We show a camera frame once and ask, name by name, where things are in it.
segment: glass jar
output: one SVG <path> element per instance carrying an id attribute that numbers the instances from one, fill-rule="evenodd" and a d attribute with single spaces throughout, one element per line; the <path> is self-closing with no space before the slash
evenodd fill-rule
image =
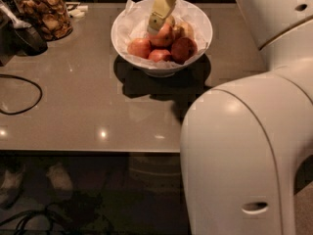
<path id="1" fill-rule="evenodd" d="M 72 32 L 65 0 L 14 0 L 19 12 L 29 19 L 47 41 L 61 39 Z"/>

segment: shoe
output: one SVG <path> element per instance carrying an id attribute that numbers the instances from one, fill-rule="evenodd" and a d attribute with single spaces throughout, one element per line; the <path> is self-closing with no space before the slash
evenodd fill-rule
<path id="1" fill-rule="evenodd" d="M 11 173 L 9 170 L 4 172 L 4 181 L 0 187 L 0 209 L 10 208 L 19 198 L 22 191 L 22 182 L 25 174 L 25 167 Z"/>
<path id="2" fill-rule="evenodd" d="M 58 200 L 68 200 L 72 195 L 72 182 L 67 173 L 67 170 L 61 163 L 56 163 L 48 168 L 46 176 L 55 190 Z"/>

